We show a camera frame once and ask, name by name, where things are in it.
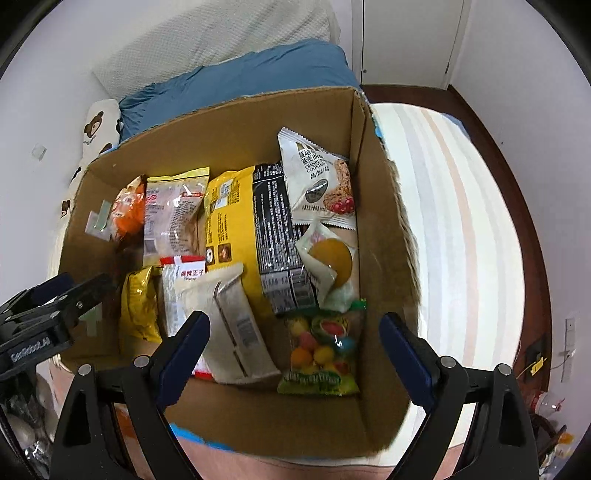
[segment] barcode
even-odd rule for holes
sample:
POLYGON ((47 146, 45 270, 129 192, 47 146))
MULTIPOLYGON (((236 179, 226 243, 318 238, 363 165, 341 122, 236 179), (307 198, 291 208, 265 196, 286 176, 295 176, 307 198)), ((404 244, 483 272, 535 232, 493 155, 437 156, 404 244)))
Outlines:
POLYGON ((301 270, 290 270, 290 277, 298 308, 314 307, 316 305, 314 292, 306 271, 303 268, 301 270))
POLYGON ((144 240, 144 251, 147 254, 157 254, 156 240, 144 240))
POLYGON ((238 329, 240 340, 246 348, 250 348, 251 345, 258 345, 258 337, 249 317, 238 320, 236 322, 236 328, 238 329))
POLYGON ((302 210, 310 210, 312 212, 327 212, 328 210, 318 205, 302 205, 302 210))

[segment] yellow snack bag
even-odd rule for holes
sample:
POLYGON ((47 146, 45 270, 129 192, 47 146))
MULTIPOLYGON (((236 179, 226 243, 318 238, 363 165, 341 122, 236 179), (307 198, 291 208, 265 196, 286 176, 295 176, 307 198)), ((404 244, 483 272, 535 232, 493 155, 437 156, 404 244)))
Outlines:
POLYGON ((209 183, 203 202, 207 270, 244 264, 242 285, 259 323, 318 306, 281 164, 227 171, 209 183))
POLYGON ((148 342, 161 343, 158 330, 156 289, 152 283, 153 268, 148 267, 125 277, 121 291, 119 333, 148 342))
POLYGON ((210 181, 203 200, 205 260, 207 271, 244 264, 242 286, 259 322, 273 312, 265 299, 256 257, 255 220, 252 204, 252 173, 255 167, 227 171, 210 181))

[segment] blue gripper pad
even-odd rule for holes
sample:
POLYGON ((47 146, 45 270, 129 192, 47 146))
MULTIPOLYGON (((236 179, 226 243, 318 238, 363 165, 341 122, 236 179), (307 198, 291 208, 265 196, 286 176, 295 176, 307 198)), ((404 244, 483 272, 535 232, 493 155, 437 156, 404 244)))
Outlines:
POLYGON ((379 324, 379 335, 411 401, 428 413, 435 405, 433 388, 438 378, 434 378, 436 371, 433 367, 436 367, 437 355, 427 342, 408 330, 396 313, 383 316, 379 324))
POLYGON ((162 410, 178 402, 197 360, 209 341, 209 317, 193 312, 174 337, 166 339, 152 356, 156 405, 162 410))

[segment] white wall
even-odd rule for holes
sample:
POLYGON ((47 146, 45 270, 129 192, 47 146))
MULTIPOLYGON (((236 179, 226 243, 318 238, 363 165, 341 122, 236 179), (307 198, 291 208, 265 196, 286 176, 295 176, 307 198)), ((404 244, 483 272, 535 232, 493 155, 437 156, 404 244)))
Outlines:
POLYGON ((567 47, 525 0, 475 0, 452 85, 499 145, 533 218, 548 274, 553 365, 564 320, 576 318, 569 383, 556 420, 578 439, 591 421, 591 86, 567 47))

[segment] blue pillow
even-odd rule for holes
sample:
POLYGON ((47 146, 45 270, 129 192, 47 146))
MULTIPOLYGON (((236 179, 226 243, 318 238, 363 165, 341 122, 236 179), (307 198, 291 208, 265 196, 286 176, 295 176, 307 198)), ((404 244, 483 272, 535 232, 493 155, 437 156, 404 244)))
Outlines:
POLYGON ((360 88, 337 45, 311 39, 247 53, 219 65, 197 67, 123 98, 121 141, 199 108, 259 93, 320 86, 360 88))

